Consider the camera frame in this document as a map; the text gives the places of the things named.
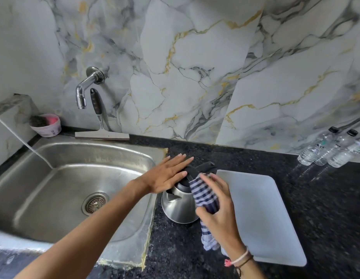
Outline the stainless steel kettle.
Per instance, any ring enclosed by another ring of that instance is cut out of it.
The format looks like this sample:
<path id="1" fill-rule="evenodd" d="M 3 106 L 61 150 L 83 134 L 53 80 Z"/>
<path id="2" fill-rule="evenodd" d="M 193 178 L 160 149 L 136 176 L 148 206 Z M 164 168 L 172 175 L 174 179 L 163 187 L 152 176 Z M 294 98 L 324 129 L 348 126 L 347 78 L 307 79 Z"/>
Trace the stainless steel kettle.
<path id="1" fill-rule="evenodd" d="M 209 161 L 197 167 L 187 166 L 183 169 L 187 176 L 181 179 L 171 189 L 162 193 L 161 204 L 165 215 L 178 224 L 191 224 L 199 219 L 196 215 L 196 203 L 190 183 L 199 173 L 216 173 L 216 165 Z"/>

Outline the blue white striped cloth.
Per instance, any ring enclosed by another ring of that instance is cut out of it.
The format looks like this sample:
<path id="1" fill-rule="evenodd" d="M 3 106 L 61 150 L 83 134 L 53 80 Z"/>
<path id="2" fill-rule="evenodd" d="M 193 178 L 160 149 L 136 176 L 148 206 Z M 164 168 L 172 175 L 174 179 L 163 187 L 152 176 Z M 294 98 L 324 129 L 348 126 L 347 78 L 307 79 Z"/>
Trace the blue white striped cloth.
<path id="1" fill-rule="evenodd" d="M 215 214 L 219 211 L 219 200 L 217 195 L 214 193 L 205 181 L 201 178 L 201 173 L 190 181 L 190 189 L 193 194 L 193 198 L 196 203 L 196 207 L 204 207 L 210 214 Z M 201 220 L 201 243 L 203 244 L 204 250 L 218 250 L 220 244 L 216 241 L 210 230 L 206 227 L 204 222 Z"/>

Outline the clear plastic water bottle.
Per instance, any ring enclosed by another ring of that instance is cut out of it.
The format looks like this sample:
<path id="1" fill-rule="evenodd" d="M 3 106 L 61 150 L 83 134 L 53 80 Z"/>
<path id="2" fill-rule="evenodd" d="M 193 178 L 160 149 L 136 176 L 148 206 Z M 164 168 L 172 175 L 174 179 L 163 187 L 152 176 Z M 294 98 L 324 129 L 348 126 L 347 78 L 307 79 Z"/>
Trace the clear plastic water bottle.
<path id="1" fill-rule="evenodd" d="M 297 161 L 302 165 L 311 165 L 319 159 L 320 154 L 334 139 L 336 134 L 339 133 L 339 131 L 339 128 L 335 126 L 330 127 L 326 131 L 322 131 L 319 135 L 317 135 L 315 140 L 300 153 L 297 157 Z"/>
<path id="2" fill-rule="evenodd" d="M 347 146 L 344 150 L 332 156 L 327 163 L 334 168 L 340 168 L 358 157 L 360 157 L 360 138 L 356 139 L 353 144 Z"/>
<path id="3" fill-rule="evenodd" d="M 319 159 L 314 161 L 314 164 L 319 166 L 325 165 L 328 160 L 337 154 L 340 150 L 351 145 L 355 140 L 355 136 L 357 135 L 357 130 L 350 129 L 345 134 L 336 136 L 336 138 L 334 138 L 334 140 L 320 153 Z"/>

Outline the person's left forearm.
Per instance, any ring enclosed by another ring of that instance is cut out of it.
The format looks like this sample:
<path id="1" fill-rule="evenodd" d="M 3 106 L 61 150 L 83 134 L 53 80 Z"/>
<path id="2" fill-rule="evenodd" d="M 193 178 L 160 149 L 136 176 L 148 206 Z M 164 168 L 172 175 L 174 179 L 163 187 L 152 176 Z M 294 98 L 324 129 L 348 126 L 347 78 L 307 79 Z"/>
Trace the person's left forearm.
<path id="1" fill-rule="evenodd" d="M 14 279 L 86 279 L 123 220 L 150 191 L 139 179 L 130 181 Z"/>

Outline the metal sink drain strainer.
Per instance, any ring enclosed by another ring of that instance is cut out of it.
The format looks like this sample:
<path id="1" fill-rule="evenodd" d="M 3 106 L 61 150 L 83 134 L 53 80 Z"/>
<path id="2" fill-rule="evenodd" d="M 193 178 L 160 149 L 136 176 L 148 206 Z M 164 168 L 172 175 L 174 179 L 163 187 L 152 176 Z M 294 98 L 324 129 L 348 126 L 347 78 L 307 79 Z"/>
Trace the metal sink drain strainer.
<path id="1" fill-rule="evenodd" d="M 84 215 L 90 216 L 104 206 L 108 201 L 109 196 L 105 192 L 94 192 L 84 199 L 81 205 L 81 211 Z"/>

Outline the white plastic cutting board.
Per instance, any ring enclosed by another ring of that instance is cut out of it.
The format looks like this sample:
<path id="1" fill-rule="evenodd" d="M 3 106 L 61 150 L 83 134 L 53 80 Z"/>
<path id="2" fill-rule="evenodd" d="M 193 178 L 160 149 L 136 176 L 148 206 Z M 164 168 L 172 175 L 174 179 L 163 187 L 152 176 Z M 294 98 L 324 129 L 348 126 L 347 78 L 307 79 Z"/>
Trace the white plastic cutting board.
<path id="1" fill-rule="evenodd" d="M 255 261 L 304 267 L 307 258 L 274 179 L 218 170 L 229 185 L 241 239 Z"/>

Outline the chrome wall tap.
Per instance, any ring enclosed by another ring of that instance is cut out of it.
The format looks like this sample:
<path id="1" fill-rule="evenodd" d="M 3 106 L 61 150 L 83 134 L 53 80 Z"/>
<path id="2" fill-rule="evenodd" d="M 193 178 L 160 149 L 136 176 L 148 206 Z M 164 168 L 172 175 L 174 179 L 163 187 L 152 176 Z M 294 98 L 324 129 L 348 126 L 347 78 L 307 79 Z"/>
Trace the chrome wall tap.
<path id="1" fill-rule="evenodd" d="M 90 66 L 86 69 L 87 78 L 80 82 L 75 89 L 75 100 L 78 109 L 86 108 L 85 90 L 91 85 L 103 84 L 108 77 L 108 70 Z"/>

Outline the white pink small bowl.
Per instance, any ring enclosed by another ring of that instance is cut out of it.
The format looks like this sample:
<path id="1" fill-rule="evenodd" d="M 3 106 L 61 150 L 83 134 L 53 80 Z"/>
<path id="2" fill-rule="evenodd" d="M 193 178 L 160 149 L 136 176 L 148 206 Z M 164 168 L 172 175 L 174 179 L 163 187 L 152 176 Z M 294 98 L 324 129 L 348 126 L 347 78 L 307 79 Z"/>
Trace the white pink small bowl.
<path id="1" fill-rule="evenodd" d="M 45 117 L 46 115 L 49 115 L 49 114 L 42 114 L 39 116 Z M 46 127 L 31 127 L 30 126 L 30 128 L 33 129 L 34 131 L 36 131 L 40 136 L 45 137 L 45 138 L 57 136 L 62 130 L 60 120 L 57 123 L 50 125 L 50 126 L 46 126 Z"/>

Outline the person's left hand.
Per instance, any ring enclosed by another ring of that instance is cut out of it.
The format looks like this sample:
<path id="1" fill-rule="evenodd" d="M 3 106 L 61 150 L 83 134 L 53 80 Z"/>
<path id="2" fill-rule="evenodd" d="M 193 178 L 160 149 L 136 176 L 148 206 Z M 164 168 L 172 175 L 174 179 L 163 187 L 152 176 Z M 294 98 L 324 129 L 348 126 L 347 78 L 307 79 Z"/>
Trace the person's left hand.
<path id="1" fill-rule="evenodd" d="M 194 157 L 187 158 L 187 166 L 194 160 Z M 135 179 L 148 193 L 160 193 L 172 188 L 176 183 L 187 176 L 185 168 L 181 171 L 166 171 L 157 165 L 146 173 Z"/>

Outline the stainless steel sink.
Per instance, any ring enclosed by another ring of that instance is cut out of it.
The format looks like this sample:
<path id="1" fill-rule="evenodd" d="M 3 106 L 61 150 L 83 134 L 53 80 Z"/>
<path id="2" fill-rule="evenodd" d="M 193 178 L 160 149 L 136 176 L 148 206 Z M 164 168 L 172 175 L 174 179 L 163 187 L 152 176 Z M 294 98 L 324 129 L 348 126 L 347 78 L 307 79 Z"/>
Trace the stainless steel sink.
<path id="1" fill-rule="evenodd" d="M 105 192 L 109 201 L 157 165 L 167 148 L 118 142 L 41 138 L 0 173 L 0 277 L 13 278 L 86 216 L 84 199 Z"/>

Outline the dark scrubber pad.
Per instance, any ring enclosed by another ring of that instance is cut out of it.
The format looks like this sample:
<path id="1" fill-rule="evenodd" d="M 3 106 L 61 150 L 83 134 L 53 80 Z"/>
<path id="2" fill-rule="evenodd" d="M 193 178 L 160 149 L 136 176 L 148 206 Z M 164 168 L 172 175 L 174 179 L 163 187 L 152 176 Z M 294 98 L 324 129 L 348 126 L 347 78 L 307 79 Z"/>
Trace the dark scrubber pad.
<path id="1" fill-rule="evenodd" d="M 30 116 L 29 125 L 31 127 L 46 127 L 49 125 L 49 122 L 44 116 Z"/>

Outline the black handled squeegee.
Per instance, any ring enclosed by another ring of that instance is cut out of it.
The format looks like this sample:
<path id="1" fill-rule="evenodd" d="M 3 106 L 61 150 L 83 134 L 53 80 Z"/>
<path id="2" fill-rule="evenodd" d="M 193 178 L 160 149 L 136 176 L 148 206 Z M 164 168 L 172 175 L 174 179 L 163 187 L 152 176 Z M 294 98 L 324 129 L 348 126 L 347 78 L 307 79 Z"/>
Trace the black handled squeegee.
<path id="1" fill-rule="evenodd" d="M 97 131 L 75 132 L 76 139 L 93 139 L 93 140 L 129 140 L 130 136 L 126 133 L 108 131 L 103 126 L 103 108 L 99 93 L 96 89 L 90 89 L 90 97 L 94 111 L 100 122 L 100 129 Z"/>

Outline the person's right forearm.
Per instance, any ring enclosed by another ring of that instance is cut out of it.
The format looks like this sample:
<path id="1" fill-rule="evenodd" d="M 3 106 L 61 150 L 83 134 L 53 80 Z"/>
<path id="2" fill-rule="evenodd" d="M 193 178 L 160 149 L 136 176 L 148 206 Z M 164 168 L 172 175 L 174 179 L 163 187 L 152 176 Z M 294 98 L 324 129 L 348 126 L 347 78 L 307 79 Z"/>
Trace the person's right forearm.
<path id="1" fill-rule="evenodd" d="M 239 262 L 235 262 L 233 265 L 240 279 L 267 279 L 251 253 L 246 254 Z"/>

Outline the person's right hand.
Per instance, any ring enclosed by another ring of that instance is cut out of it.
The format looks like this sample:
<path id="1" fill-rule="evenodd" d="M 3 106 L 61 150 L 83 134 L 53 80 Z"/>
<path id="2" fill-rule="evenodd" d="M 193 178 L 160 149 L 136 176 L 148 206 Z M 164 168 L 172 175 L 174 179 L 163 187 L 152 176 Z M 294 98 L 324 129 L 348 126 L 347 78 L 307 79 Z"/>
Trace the person's right hand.
<path id="1" fill-rule="evenodd" d="M 201 178 L 210 187 L 210 177 L 201 173 Z M 219 201 L 219 211 L 214 215 L 216 225 L 207 228 L 226 251 L 231 262 L 239 262 L 249 251 L 239 236 L 232 198 L 231 201 Z"/>

